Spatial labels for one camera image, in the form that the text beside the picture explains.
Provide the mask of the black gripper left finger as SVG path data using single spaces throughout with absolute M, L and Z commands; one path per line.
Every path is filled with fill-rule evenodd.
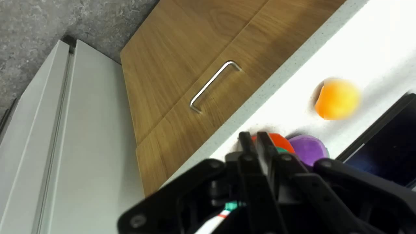
M 277 234 L 278 225 L 273 221 L 273 199 L 268 181 L 263 174 L 256 148 L 249 132 L 239 134 L 242 155 L 238 158 L 238 170 L 243 187 L 249 226 L 251 234 Z

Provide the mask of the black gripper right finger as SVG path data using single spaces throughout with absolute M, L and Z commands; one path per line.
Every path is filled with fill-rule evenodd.
M 256 138 L 288 229 L 298 234 L 346 234 L 346 207 L 330 186 L 294 153 L 275 144 L 268 132 L 260 131 Z

